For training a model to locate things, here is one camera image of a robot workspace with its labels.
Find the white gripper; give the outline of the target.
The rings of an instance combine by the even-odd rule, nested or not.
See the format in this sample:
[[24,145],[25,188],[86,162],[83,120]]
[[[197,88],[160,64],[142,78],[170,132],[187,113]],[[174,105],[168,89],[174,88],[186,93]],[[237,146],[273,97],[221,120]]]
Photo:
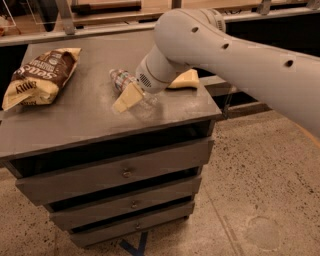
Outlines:
[[169,60],[156,45],[136,68],[137,83],[130,83],[113,104],[113,109],[122,113],[144,98],[144,91],[156,94],[166,89],[181,73],[189,70],[185,64]]

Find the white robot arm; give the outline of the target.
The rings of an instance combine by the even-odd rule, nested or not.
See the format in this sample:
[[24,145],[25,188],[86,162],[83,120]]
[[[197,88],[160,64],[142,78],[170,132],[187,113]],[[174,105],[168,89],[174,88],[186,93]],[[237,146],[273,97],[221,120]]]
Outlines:
[[148,93],[166,89],[182,73],[211,72],[320,136],[320,58],[259,44],[226,33],[214,9],[173,9],[154,28],[155,45],[134,75],[110,71],[124,112]]

